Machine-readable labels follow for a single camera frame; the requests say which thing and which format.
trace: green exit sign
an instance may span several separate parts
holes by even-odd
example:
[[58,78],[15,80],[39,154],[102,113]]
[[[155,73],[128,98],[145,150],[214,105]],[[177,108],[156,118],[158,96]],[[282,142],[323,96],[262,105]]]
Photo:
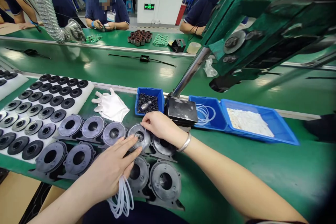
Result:
[[145,3],[145,9],[154,10],[154,5],[149,4],[149,3]]

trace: human hand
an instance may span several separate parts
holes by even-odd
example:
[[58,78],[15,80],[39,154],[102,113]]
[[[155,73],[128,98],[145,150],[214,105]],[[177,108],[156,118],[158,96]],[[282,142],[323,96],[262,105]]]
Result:
[[126,152],[137,142],[134,135],[120,138],[113,146],[101,153],[90,168],[71,186],[81,194],[91,205],[97,204],[115,195],[119,190],[119,179],[124,174],[126,178],[134,165],[134,159],[139,156],[142,148],[124,157]]
[[140,124],[158,138],[166,140],[177,148],[181,148],[188,137],[186,132],[158,111],[147,113]]

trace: silver bangle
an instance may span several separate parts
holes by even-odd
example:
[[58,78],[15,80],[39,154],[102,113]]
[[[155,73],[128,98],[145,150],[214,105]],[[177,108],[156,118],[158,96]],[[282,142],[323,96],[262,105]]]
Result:
[[176,151],[177,151],[177,152],[182,152],[182,151],[184,151],[184,150],[188,147],[190,141],[191,141],[191,134],[190,134],[190,132],[188,132],[188,137],[187,137],[186,142],[184,143],[184,145],[183,145],[180,149],[178,149],[178,150],[176,150]]

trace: blue crate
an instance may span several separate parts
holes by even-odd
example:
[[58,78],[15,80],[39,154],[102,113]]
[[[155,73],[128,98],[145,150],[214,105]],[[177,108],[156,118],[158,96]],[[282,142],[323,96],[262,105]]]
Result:
[[[216,112],[216,116],[215,118],[208,122],[205,125],[197,125],[195,124],[194,127],[196,128],[206,128],[209,130],[218,130],[218,131],[224,131],[225,128],[227,127],[227,123],[225,121],[225,118],[223,116],[222,110],[221,110],[221,106],[218,102],[217,99],[215,98],[210,98],[210,97],[202,97],[202,96],[189,96],[189,101],[195,102],[196,104],[202,104],[205,106],[210,106],[212,107],[215,112]],[[212,109],[208,109],[209,111],[209,118],[211,118],[214,114],[214,112],[212,111]],[[197,116],[201,119],[204,119],[204,115],[202,113],[197,113]]]
[[[283,142],[291,145],[300,145],[299,141],[295,137],[292,130],[288,127],[284,119],[274,109],[251,105],[247,103],[240,103],[237,101],[227,99],[222,99],[220,101],[220,104],[222,106],[222,112],[224,114],[224,118],[227,122],[225,132],[246,138],[251,138],[262,142],[269,142],[269,143]],[[262,119],[268,124],[268,127],[274,134],[274,137],[272,138],[234,128],[231,124],[229,114],[226,110],[227,108],[239,109],[243,111],[251,111],[260,114]]]
[[165,110],[165,97],[163,96],[163,90],[162,89],[154,89],[149,87],[138,87],[138,92],[136,94],[136,100],[135,100],[135,114],[138,116],[145,116],[145,114],[138,113],[138,103],[139,103],[139,96],[141,93],[144,93],[146,95],[151,96],[157,96],[157,105],[159,107],[160,112],[164,112]]

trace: white glove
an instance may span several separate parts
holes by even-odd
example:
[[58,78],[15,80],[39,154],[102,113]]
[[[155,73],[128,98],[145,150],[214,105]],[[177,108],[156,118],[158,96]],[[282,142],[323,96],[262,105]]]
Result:
[[121,123],[129,109],[112,88],[110,92],[111,94],[96,92],[98,99],[92,99],[92,103],[97,103],[98,106],[94,111],[106,119]]

